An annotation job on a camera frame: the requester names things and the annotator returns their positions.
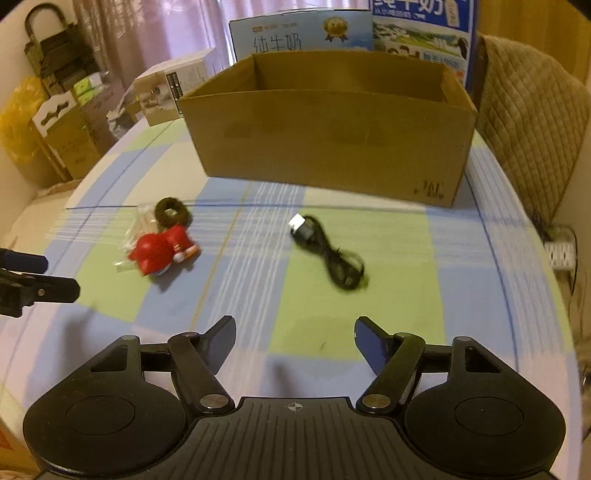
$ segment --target ribbed black surface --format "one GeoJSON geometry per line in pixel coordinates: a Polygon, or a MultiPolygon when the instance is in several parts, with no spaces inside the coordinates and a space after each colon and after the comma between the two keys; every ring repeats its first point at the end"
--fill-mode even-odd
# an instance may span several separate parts
{"type": "MultiPolygon", "coordinates": [[[[45,473],[40,480],[57,478],[45,473]]],[[[360,415],[345,398],[246,398],[230,415],[201,419],[187,441],[171,456],[126,478],[452,480],[458,477],[441,472],[417,457],[391,421],[360,415]]],[[[533,478],[544,480],[551,476],[539,474],[533,478]]]]}

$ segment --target power outlet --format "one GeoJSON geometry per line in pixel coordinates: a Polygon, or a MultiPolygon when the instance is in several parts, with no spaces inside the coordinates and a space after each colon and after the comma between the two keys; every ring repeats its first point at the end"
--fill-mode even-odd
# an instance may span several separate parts
{"type": "Polygon", "coordinates": [[[546,242],[544,250],[548,253],[550,266],[554,270],[574,270],[577,257],[571,242],[546,242]]]}

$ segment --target red toy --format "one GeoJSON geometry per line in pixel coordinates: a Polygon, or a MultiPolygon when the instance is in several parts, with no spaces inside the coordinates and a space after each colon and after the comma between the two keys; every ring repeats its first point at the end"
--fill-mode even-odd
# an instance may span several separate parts
{"type": "Polygon", "coordinates": [[[129,259],[138,264],[142,275],[161,275],[173,261],[180,263],[197,252],[199,247],[187,235],[187,229],[175,225],[163,233],[141,236],[129,259]]]}
{"type": "Polygon", "coordinates": [[[168,240],[168,243],[174,248],[173,260],[181,263],[186,258],[196,254],[199,247],[187,235],[187,229],[181,225],[175,225],[162,233],[168,240]]]}

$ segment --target quilted chair cover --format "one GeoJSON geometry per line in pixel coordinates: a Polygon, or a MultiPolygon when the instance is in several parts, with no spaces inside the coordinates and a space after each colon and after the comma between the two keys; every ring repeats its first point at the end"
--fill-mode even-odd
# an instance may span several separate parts
{"type": "Polygon", "coordinates": [[[576,165],[590,95],[552,57],[483,36],[488,56],[476,127],[530,217],[550,223],[576,165]]]}

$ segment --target tablecloth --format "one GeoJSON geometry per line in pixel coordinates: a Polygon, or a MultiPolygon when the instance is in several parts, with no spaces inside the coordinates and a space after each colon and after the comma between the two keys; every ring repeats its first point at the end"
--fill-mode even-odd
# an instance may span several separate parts
{"type": "MultiPolygon", "coordinates": [[[[553,472],[578,476],[580,396],[566,312],[541,242],[478,134],[455,204],[441,209],[207,178],[182,119],[140,122],[78,187],[40,248],[48,274],[76,278],[82,293],[75,304],[0,318],[0,417],[17,436],[40,395],[119,336],[164,342],[204,332],[224,314],[236,319],[238,338],[218,377],[234,399],[355,401],[373,378],[353,340],[365,315],[427,343],[463,335],[489,348],[560,407],[567,437],[553,472]],[[202,255],[155,280],[118,273],[135,206],[166,196],[189,206],[202,255]],[[293,244],[287,222],[296,212],[317,216],[334,245],[361,255],[368,288],[337,290],[322,259],[293,244]]],[[[167,374],[147,378],[172,389],[167,374]]],[[[420,389],[443,380],[425,375],[420,389]]]]}

